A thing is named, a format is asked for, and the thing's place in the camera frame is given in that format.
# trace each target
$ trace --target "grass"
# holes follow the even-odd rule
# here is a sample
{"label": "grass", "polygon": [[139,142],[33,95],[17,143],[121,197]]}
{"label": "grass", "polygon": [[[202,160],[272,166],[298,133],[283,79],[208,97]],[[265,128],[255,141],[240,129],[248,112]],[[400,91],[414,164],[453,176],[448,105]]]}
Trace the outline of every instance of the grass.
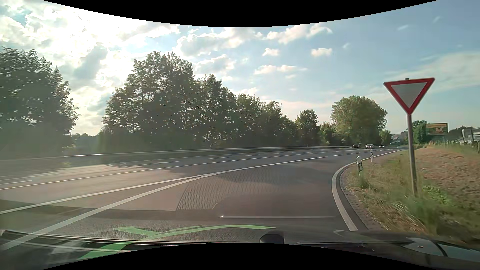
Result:
{"label": "grass", "polygon": [[477,195],[477,199],[471,197],[465,201],[465,196],[447,192],[439,179],[424,177],[423,164],[418,166],[417,161],[419,194],[415,197],[407,151],[374,162],[365,162],[360,176],[350,173],[347,187],[385,229],[480,243],[477,240],[480,239],[477,236],[480,235],[480,200]]}

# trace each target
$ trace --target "highway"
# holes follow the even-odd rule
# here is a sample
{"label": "highway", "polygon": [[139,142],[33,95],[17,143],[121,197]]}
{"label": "highway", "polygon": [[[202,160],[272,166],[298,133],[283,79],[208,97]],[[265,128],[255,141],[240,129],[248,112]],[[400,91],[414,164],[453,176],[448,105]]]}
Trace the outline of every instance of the highway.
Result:
{"label": "highway", "polygon": [[[374,149],[374,157],[396,149]],[[249,224],[348,230],[338,203],[364,228],[332,177],[368,149],[215,155],[0,175],[0,228],[69,236],[135,238],[113,228],[159,232]],[[246,241],[216,236],[225,241]]]}

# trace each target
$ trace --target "billboard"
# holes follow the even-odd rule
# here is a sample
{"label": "billboard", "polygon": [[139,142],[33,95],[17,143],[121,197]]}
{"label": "billboard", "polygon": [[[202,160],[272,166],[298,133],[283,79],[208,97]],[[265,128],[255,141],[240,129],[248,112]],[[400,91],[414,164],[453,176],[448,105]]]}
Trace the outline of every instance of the billboard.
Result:
{"label": "billboard", "polygon": [[445,136],[448,133],[447,123],[426,124],[427,136]]}

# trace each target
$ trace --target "tree line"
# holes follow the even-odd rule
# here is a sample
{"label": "tree line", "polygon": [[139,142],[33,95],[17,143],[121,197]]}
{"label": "tree line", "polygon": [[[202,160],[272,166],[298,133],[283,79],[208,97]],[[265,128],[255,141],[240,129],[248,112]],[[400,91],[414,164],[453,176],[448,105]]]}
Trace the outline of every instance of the tree line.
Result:
{"label": "tree line", "polygon": [[295,120],[281,104],[234,95],[214,75],[195,78],[193,64],[153,51],[135,60],[124,87],[107,101],[103,128],[71,134],[78,108],[57,68],[32,50],[0,52],[0,154],[47,156],[201,148],[388,144],[387,112],[366,97],[343,98],[331,122],[314,110]]}

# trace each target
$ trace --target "green grass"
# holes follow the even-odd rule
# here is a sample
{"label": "green grass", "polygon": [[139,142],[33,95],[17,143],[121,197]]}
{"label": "green grass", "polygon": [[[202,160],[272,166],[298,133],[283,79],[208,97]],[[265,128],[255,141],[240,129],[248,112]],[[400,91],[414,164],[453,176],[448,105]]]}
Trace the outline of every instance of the green grass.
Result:
{"label": "green grass", "polygon": [[363,175],[348,176],[348,188],[384,228],[448,236],[475,242],[480,234],[480,217],[456,202],[418,172],[418,196],[412,193],[408,152],[389,157],[387,162],[364,163]]}

